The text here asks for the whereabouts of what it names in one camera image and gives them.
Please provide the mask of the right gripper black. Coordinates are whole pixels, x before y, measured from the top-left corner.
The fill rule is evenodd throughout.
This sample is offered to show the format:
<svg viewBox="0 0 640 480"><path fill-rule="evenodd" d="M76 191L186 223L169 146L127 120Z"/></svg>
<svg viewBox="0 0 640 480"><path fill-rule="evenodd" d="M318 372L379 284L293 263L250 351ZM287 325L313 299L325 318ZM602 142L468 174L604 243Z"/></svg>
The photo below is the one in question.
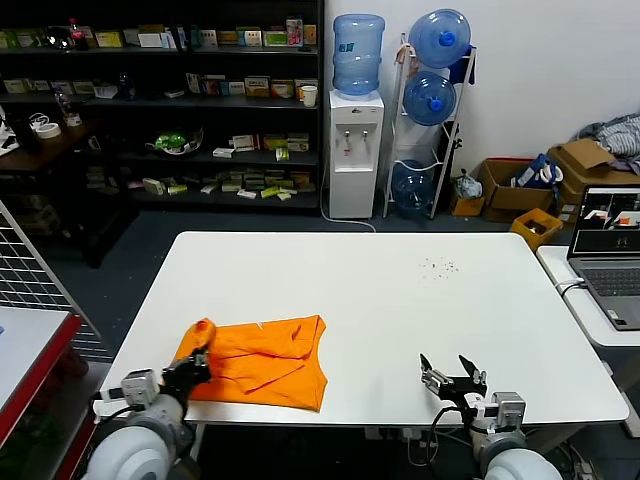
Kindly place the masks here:
<svg viewBox="0 0 640 480"><path fill-rule="evenodd" d="M441 400L451 401L464 413L476 414L476 400L468 400L467 396L476 394L482 401L487 393L486 372L480 370L471 360L463 355L458 356L467 377L447 377L434 369L422 353L419 354L421 382L427 390Z"/></svg>

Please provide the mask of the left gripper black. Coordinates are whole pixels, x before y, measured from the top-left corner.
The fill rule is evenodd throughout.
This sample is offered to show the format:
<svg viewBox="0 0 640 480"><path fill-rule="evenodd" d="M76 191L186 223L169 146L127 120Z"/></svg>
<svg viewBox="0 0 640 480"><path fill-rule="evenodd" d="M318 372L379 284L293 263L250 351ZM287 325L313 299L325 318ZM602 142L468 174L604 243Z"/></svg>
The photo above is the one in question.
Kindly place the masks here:
<svg viewBox="0 0 640 480"><path fill-rule="evenodd" d="M162 372L163 390L178 400L187 400L197 383L206 383L211 379L206 353L191 353L176 361L175 366Z"/></svg>

